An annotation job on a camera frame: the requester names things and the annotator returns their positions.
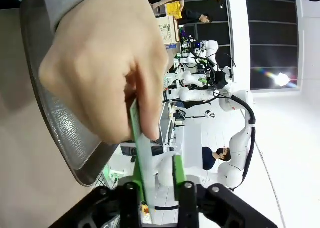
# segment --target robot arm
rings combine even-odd
[[[183,58],[180,59],[182,64],[196,64],[199,63],[197,59],[208,58],[214,64],[216,61],[216,53],[219,49],[219,44],[215,40],[204,40],[200,42],[201,48],[196,49],[193,53],[184,53]]]
[[[231,161],[221,164],[218,168],[218,173],[204,170],[203,172],[199,172],[196,168],[191,168],[186,170],[186,174],[197,174],[200,179],[206,180],[208,185],[221,183],[229,188],[236,188],[247,175],[254,150],[256,120],[250,107],[253,104],[253,95],[249,90],[239,90],[231,95],[226,88],[222,89],[220,93],[229,97],[219,99],[219,105],[224,111],[245,110],[244,128],[230,139]],[[214,93],[211,90],[190,91],[187,87],[180,89],[179,95],[181,100],[199,100],[200,98],[201,100],[208,100],[214,97]]]
[[[255,145],[256,119],[250,107],[253,104],[253,95],[249,90],[239,90],[234,92],[230,99],[219,99],[219,104],[227,112],[245,109],[245,126],[230,139],[231,161],[221,164],[218,168],[218,182],[229,188],[236,188],[247,175]]]

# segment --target yellow box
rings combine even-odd
[[[173,15],[176,19],[181,19],[182,13],[180,12],[180,2],[174,1],[172,3],[165,4],[165,13],[167,15]]]

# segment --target black cable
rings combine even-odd
[[[167,100],[163,100],[163,101],[162,101],[162,103],[167,103],[167,102],[172,102],[172,101],[175,101],[175,102],[182,102],[182,103],[183,103],[183,101],[182,101],[182,100],[180,100],[180,99],[167,99]]]
[[[114,186],[116,185],[116,182],[118,181],[118,178],[115,178],[114,179],[114,183],[113,183],[113,186],[112,186],[112,188],[111,189],[114,189]]]
[[[234,59],[231,57],[231,55],[230,55],[230,54],[228,54],[228,53],[224,53],[224,54],[227,54],[227,55],[231,58],[231,60],[232,60],[232,62],[233,62],[233,64],[234,64],[234,66],[237,66],[237,65],[236,65],[236,63],[235,63],[235,61],[234,61]]]
[[[156,210],[173,210],[173,209],[179,209],[178,205],[175,206],[168,206],[168,207],[164,207],[164,206],[155,206],[154,209]]]
[[[185,85],[182,83],[182,81],[181,80],[179,80],[179,84],[182,86],[182,87],[184,87]]]
[[[215,91],[213,93],[214,93],[214,96],[217,97],[217,98],[220,98],[220,99],[231,99],[230,97],[228,97],[226,95],[223,95],[221,93],[216,93]]]
[[[245,101],[243,101],[242,99],[238,98],[235,95],[232,95],[230,98],[232,100],[236,101],[237,103],[241,104],[242,106],[244,106],[245,109],[247,109],[247,111],[250,114],[249,124],[255,124],[256,123],[255,113],[252,110],[252,108],[249,106],[249,104],[247,104]],[[247,176],[247,173],[248,173],[248,170],[249,170],[249,167],[250,167],[250,164],[251,164],[251,159],[252,159],[252,156],[253,156],[253,153],[254,153],[255,141],[256,141],[256,128],[255,127],[251,127],[250,150],[249,150],[248,156],[247,156],[246,161],[245,161],[244,171],[243,171],[243,175],[242,175],[242,182],[240,183],[240,185],[244,182],[244,180],[245,180],[245,178]],[[238,185],[235,188],[230,188],[230,190],[234,191],[240,185]]]
[[[168,142],[167,142],[166,144],[160,144],[160,143],[159,143],[159,142],[157,142],[156,140],[155,140],[154,142],[155,142],[156,144],[158,144],[158,145],[165,146],[165,145],[168,145],[172,139],[176,139],[176,138],[175,138],[175,137],[173,137],[173,138],[169,139],[169,140],[168,140]]]
[[[184,65],[186,65],[188,68],[192,69],[192,68],[195,68],[196,66],[198,66],[199,64],[196,64],[196,65],[194,65],[192,67],[189,67],[187,64],[184,64]]]
[[[217,99],[217,98],[218,98],[218,97],[214,97],[214,98],[209,99],[209,100],[207,100],[207,101],[205,101],[205,102],[202,102],[202,103],[200,103],[200,104],[195,104],[194,106],[210,103],[210,102],[212,102],[213,100],[215,100],[215,99]]]
[[[181,63],[173,70],[174,72],[176,72],[176,70],[178,69],[178,67],[181,66]]]
[[[210,58],[211,56],[215,55],[215,54],[217,54],[217,53],[210,54],[210,55],[207,57],[207,59]]]

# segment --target cardboard box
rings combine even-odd
[[[158,17],[157,21],[165,44],[172,44],[180,41],[179,25],[174,16]]]

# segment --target wall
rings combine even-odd
[[[303,96],[256,98],[257,143],[287,227],[312,227],[320,213],[318,108]]]
[[[233,36],[234,61],[237,68],[234,69],[234,81],[242,89],[250,88],[250,35],[246,0],[229,0],[230,19]]]
[[[320,2],[297,0],[300,56],[299,66],[303,67],[301,85],[302,93],[317,105],[320,96],[314,95],[320,89]]]

